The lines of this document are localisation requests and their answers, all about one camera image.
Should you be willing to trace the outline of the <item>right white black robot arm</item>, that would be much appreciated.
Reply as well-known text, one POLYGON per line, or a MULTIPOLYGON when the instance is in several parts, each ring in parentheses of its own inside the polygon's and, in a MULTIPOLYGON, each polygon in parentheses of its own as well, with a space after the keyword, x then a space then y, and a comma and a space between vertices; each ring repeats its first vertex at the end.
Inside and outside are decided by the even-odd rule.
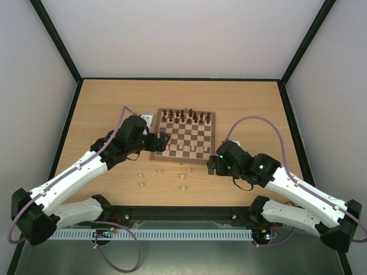
POLYGON ((241 179, 281 194, 295 206, 257 196, 249 207, 251 220, 282 223, 318 237, 329 248, 346 253, 357 229, 362 206, 355 200, 332 197, 286 170, 266 154, 252 157, 237 143, 227 140, 207 162, 208 173, 241 179))

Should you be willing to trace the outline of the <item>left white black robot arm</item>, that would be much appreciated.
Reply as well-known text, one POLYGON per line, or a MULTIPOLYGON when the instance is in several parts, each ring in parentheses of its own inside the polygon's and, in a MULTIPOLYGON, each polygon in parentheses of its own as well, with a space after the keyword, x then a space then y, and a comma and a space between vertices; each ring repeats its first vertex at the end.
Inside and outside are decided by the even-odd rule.
POLYGON ((119 119, 118 125, 105 137, 97 139, 74 164, 46 183, 26 191, 20 188, 11 196, 12 226, 31 245, 45 242, 63 227, 97 220, 104 206, 95 198, 79 203, 64 201, 89 181, 141 151, 163 152, 170 136, 151 133, 143 116, 131 115, 119 119))

